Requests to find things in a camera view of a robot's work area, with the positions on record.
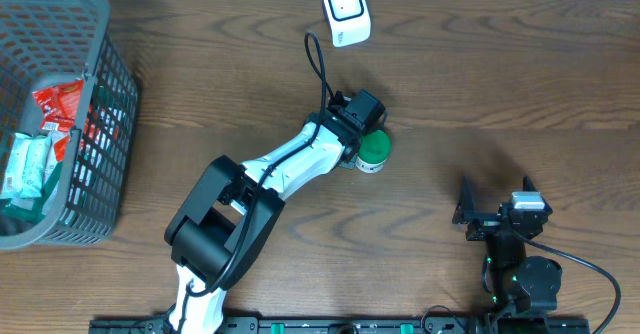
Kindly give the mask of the green lid seasoning jar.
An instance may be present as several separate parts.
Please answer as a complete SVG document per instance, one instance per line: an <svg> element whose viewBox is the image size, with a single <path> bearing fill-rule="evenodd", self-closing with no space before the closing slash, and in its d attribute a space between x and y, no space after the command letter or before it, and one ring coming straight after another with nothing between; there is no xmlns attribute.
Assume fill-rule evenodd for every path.
<svg viewBox="0 0 640 334"><path fill-rule="evenodd" d="M391 150L391 139L384 131L377 130L368 134L362 138L356 167L365 173L376 173L384 167Z"/></svg>

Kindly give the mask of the orange snack packet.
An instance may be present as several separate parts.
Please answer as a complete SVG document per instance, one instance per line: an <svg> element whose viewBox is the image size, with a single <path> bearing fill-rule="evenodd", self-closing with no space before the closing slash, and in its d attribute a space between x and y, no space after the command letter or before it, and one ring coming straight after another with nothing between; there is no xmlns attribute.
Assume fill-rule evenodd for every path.
<svg viewBox="0 0 640 334"><path fill-rule="evenodd" d="M66 155L66 148L69 144L71 136L67 133L61 133L52 139L53 150L55 154L55 158L57 162L61 162L64 160Z"/></svg>

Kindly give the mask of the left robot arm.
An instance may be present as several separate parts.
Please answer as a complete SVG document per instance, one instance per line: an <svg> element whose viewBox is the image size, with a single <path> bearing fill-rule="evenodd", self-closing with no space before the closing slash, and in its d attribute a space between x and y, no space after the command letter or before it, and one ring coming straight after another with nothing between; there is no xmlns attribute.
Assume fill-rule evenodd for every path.
<svg viewBox="0 0 640 334"><path fill-rule="evenodd" d="M226 155L205 169L166 228L179 289L169 333L214 333L227 292L262 251L287 199L318 176L353 161L384 109L331 105L291 140L259 158Z"/></svg>

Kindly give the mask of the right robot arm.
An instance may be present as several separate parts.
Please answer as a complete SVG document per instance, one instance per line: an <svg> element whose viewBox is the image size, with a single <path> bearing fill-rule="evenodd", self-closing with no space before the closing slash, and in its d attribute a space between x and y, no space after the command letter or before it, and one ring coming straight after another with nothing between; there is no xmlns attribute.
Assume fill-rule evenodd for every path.
<svg viewBox="0 0 640 334"><path fill-rule="evenodd" d="M452 218L467 226L466 239L486 244L481 281L493 307L468 321L466 333L549 334L549 313L557 309L562 268L554 260L529 256L525 244L543 231L549 204L525 177L495 212L476 208L470 181L462 180Z"/></svg>

